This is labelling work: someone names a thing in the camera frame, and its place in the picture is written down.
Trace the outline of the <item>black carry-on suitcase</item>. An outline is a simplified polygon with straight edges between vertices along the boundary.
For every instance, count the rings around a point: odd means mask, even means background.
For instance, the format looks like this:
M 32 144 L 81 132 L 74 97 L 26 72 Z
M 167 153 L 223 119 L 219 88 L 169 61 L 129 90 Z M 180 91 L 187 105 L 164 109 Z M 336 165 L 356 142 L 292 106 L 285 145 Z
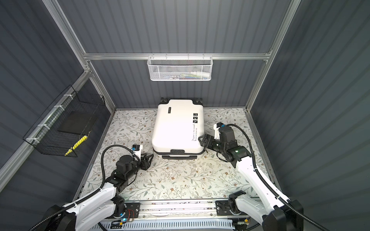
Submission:
M 152 147 L 162 159 L 195 160 L 205 151 L 198 138 L 204 135 L 201 98 L 161 98 L 156 114 Z

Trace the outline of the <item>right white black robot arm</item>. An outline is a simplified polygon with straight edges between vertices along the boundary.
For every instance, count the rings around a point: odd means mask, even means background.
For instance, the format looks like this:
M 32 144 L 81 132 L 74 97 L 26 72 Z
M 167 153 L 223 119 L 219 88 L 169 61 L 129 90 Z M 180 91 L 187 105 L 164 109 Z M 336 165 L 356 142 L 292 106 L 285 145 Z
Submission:
M 245 213 L 257 221 L 265 231 L 302 231 L 304 222 L 321 231 L 326 228 L 304 215 L 303 206 L 282 193 L 264 175 L 256 164 L 252 147 L 238 145 L 233 128 L 235 124 L 217 123 L 215 135 L 204 134 L 198 138 L 200 145 L 223 156 L 223 161 L 238 170 L 259 196 L 261 202 L 251 199 L 244 191 L 229 196 L 229 209 L 233 214 Z

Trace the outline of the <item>yellow black striped item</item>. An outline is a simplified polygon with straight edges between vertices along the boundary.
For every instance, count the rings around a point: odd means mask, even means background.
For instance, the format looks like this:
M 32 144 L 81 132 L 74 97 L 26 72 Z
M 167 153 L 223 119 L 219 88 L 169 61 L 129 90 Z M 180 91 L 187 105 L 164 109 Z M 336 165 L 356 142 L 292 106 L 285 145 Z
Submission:
M 70 153 L 74 152 L 87 139 L 88 139 L 88 136 L 84 135 L 71 148 L 68 149 L 68 151 L 64 154 L 64 156 L 68 156 Z

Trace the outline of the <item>white tube in basket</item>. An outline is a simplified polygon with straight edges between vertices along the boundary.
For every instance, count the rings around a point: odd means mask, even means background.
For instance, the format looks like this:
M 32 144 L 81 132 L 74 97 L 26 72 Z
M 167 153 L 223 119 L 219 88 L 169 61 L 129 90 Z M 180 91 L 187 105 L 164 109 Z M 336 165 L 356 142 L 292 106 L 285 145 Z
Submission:
M 211 73 L 210 72 L 195 71 L 195 72 L 190 72 L 189 76 L 192 76 L 194 78 L 200 78 L 200 79 L 203 79 L 203 80 L 211 79 Z

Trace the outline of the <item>aluminium front rail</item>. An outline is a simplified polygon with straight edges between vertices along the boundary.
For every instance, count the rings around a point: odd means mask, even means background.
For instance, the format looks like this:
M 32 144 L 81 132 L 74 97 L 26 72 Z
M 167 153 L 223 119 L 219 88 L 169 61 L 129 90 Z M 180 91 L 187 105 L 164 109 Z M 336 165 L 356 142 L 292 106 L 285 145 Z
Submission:
M 260 223 L 263 222 L 265 216 L 269 215 L 275 209 L 286 209 L 293 206 L 292 201 L 284 200 L 280 196 L 272 196 L 264 204 L 242 193 L 231 195 L 230 198 L 223 200 L 229 200 L 232 205 L 236 206 L 238 211 L 246 213 L 246 216 L 250 216 Z M 214 199 L 191 199 L 124 202 L 121 197 L 117 197 L 106 202 L 98 202 L 90 198 L 80 204 L 70 203 L 65 205 L 60 208 L 60 211 L 75 214 L 77 216 L 77 222 L 81 222 L 85 218 L 93 218 L 93 223 L 98 223 L 106 218 L 113 218 L 112 215 L 118 206 L 125 203 L 140 203 L 138 218 L 150 216 L 218 216 L 215 201 Z

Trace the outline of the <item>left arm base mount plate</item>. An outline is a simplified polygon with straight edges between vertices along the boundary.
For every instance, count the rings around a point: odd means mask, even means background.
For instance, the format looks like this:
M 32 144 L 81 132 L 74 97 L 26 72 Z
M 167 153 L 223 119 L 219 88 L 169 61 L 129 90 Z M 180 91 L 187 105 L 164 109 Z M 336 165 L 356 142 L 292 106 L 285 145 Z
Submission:
M 140 210 L 140 203 L 125 203 L 120 204 L 115 211 L 115 213 L 112 215 L 113 218 L 138 218 L 139 216 L 139 210 Z

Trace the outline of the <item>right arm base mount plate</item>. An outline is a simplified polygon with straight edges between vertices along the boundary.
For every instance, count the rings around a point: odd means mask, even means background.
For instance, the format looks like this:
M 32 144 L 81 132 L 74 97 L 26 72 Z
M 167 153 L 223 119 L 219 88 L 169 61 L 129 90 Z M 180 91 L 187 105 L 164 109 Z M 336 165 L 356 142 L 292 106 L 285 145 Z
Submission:
M 232 205 L 229 200 L 217 200 L 215 201 L 216 213 L 218 216 L 239 216 L 246 215 L 244 212 L 240 212 L 236 209 L 235 205 Z

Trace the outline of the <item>white perforated vent panel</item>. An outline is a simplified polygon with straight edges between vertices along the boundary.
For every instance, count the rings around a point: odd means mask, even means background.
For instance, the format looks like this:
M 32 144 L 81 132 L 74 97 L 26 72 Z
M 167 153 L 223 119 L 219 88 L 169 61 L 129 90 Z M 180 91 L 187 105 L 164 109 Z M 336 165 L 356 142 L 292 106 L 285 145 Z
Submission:
M 111 227 L 112 221 L 102 221 L 108 231 L 233 231 L 229 219 L 172 219 L 172 220 L 135 220 Z

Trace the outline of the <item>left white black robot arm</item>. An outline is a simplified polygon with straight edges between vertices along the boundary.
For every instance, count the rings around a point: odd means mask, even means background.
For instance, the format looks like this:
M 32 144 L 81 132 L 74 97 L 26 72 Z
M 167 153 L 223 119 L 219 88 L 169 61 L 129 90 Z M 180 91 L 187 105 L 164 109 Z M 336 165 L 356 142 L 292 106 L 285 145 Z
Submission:
M 31 230 L 87 231 L 105 218 L 113 217 L 119 225 L 134 220 L 138 217 L 139 204 L 133 208 L 126 206 L 120 193 L 135 181 L 138 171 L 151 166 L 154 156 L 142 153 L 142 148 L 133 145 L 128 155 L 120 157 L 109 177 L 101 165 L 103 181 L 95 191 L 62 207 L 50 207 Z

